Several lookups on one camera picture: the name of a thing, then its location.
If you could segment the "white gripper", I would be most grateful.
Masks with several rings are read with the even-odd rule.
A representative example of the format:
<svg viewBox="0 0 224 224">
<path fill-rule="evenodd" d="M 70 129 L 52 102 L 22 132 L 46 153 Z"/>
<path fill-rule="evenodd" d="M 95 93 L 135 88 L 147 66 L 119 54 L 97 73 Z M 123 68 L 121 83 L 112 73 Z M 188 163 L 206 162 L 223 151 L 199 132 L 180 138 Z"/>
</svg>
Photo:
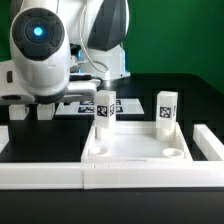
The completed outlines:
<svg viewBox="0 0 224 224">
<path fill-rule="evenodd" d="M 97 92 L 98 81 L 75 81 L 67 87 L 67 92 L 61 99 L 62 102 L 71 103 L 91 101 Z"/>
</svg>

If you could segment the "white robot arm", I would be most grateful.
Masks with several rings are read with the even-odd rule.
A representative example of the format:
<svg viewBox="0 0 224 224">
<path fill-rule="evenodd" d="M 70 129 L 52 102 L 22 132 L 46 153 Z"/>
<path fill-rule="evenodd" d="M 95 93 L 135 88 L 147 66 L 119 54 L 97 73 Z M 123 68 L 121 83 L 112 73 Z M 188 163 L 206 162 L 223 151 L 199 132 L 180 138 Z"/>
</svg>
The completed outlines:
<svg viewBox="0 0 224 224">
<path fill-rule="evenodd" d="M 0 105 L 91 100 L 121 77 L 127 0 L 11 0 Z"/>
</svg>

